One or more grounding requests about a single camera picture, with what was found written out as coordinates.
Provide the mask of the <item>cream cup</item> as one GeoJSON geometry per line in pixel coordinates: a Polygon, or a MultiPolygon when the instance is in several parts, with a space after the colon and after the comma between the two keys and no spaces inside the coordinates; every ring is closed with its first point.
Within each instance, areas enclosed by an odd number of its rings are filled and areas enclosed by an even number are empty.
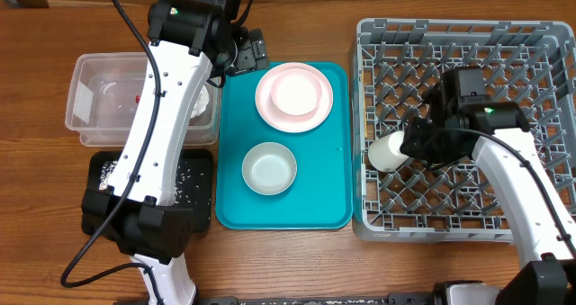
{"type": "Polygon", "coordinates": [[[368,159],[372,167],[380,172],[392,172],[402,166],[409,156],[401,153],[403,131],[395,131],[379,138],[368,148],[368,159]]]}

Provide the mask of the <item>rice and food scraps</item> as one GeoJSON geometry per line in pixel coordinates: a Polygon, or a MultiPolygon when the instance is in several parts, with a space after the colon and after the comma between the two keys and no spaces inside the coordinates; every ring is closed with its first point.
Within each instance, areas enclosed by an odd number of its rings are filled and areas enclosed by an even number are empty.
{"type": "MultiPolygon", "coordinates": [[[[200,195],[200,180],[207,179],[206,174],[199,166],[193,166],[195,158],[180,159],[176,170],[175,180],[175,202],[174,205],[191,206],[193,197],[200,195]]],[[[117,160],[105,161],[101,167],[98,189],[104,190],[107,187],[108,177],[112,174],[117,164],[117,160]]]]}

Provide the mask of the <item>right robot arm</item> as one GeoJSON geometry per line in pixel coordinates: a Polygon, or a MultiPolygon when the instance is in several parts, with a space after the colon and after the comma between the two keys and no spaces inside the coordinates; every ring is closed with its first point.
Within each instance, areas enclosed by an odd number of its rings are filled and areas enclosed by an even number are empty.
{"type": "Polygon", "coordinates": [[[424,96],[426,118],[404,132],[401,152],[430,164],[470,158],[493,189],[512,232],[521,269],[501,290],[448,287],[448,304],[573,304],[575,221],[537,155],[517,103],[493,103],[482,85],[440,82],[424,96]]]}

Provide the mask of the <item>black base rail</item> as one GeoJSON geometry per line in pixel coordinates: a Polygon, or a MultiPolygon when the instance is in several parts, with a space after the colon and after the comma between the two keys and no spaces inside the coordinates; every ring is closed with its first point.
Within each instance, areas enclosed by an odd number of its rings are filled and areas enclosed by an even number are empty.
{"type": "Polygon", "coordinates": [[[238,299],[235,297],[200,298],[193,305],[441,305],[441,296],[433,292],[395,292],[383,297],[238,299]]]}

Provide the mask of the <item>clear plastic waste bin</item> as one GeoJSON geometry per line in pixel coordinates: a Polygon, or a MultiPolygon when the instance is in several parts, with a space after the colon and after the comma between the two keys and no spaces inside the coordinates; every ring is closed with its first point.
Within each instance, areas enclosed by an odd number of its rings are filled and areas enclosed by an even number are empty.
{"type": "MultiPolygon", "coordinates": [[[[93,148],[122,147],[131,129],[146,77],[143,52],[91,53],[78,58],[71,78],[65,125],[93,148]]],[[[206,111],[190,119],[184,145],[207,146],[219,134],[221,90],[207,85],[206,111]]]]}

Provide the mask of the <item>large pink plate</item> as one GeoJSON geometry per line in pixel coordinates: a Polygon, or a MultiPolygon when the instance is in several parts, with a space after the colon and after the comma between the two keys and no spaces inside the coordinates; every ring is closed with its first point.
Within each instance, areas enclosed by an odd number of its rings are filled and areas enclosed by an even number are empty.
{"type": "Polygon", "coordinates": [[[259,80],[255,93],[256,109],[261,118],[273,128],[288,133],[305,132],[320,126],[320,124],[324,122],[330,114],[333,99],[332,85],[327,77],[317,68],[298,62],[283,63],[276,67],[272,67],[259,80]],[[318,78],[322,89],[318,107],[311,113],[303,116],[291,116],[281,112],[275,107],[271,98],[272,83],[274,80],[282,72],[294,68],[300,68],[311,72],[318,78]]]}

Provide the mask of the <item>grey dishwasher rack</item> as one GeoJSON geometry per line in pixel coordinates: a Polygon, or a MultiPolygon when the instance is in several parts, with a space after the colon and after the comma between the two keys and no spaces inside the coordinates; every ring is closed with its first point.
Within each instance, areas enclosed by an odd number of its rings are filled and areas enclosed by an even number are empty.
{"type": "Polygon", "coordinates": [[[389,173],[367,156],[377,139],[425,116],[424,93],[454,67],[479,67],[490,98],[518,103],[546,172],[575,209],[575,37],[563,22],[366,18],[350,51],[355,235],[385,242],[512,239],[483,173],[463,159],[389,173]]]}

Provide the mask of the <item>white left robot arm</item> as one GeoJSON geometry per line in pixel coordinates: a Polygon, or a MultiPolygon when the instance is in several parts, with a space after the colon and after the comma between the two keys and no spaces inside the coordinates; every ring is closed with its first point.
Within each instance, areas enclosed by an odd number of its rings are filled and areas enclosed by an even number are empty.
{"type": "Polygon", "coordinates": [[[196,99],[213,77],[268,67],[262,32],[248,31],[241,0],[158,0],[148,13],[147,78],[129,137],[105,188],[88,188],[82,230],[130,256],[151,304],[192,304],[184,251],[198,230],[178,206],[176,171],[196,99]]]}

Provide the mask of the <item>teal serving tray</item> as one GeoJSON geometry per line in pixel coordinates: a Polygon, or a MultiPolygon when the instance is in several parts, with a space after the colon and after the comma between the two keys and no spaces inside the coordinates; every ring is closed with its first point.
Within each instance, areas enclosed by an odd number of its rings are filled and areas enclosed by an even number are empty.
{"type": "Polygon", "coordinates": [[[346,71],[332,62],[313,65],[330,82],[333,105],[319,127],[286,133],[258,114],[255,93],[263,72],[228,78],[221,96],[215,213],[229,229],[340,229],[353,212],[353,162],[346,71]],[[252,191],[242,161],[252,147],[274,142],[294,154],[297,172],[284,192],[252,191]]]}

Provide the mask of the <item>black tray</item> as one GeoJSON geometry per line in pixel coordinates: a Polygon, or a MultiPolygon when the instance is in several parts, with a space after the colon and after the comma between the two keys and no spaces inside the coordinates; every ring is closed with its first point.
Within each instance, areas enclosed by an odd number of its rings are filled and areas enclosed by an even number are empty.
{"type": "MultiPolygon", "coordinates": [[[[99,151],[90,160],[87,189],[103,190],[107,177],[120,157],[120,150],[99,151]]],[[[211,221],[212,206],[212,153],[206,149],[184,149],[178,161],[175,176],[174,206],[191,209],[192,232],[206,230],[211,221]]]]}

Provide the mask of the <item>white napkin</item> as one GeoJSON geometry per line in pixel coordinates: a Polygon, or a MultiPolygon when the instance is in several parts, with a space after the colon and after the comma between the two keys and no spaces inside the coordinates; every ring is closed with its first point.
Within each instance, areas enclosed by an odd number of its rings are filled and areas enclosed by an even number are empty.
{"type": "Polygon", "coordinates": [[[190,115],[190,119],[194,119],[202,115],[206,111],[209,102],[210,102],[210,94],[208,93],[207,86],[204,85],[193,106],[193,111],[190,115]]]}

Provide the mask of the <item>grey bowl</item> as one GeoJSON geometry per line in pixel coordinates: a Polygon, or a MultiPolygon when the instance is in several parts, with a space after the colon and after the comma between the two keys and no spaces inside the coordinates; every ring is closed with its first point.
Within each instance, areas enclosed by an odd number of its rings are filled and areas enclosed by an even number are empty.
{"type": "Polygon", "coordinates": [[[271,196],[283,193],[294,182],[297,162],[286,146],[276,142],[255,145],[244,156],[241,174],[255,193],[271,196]]]}

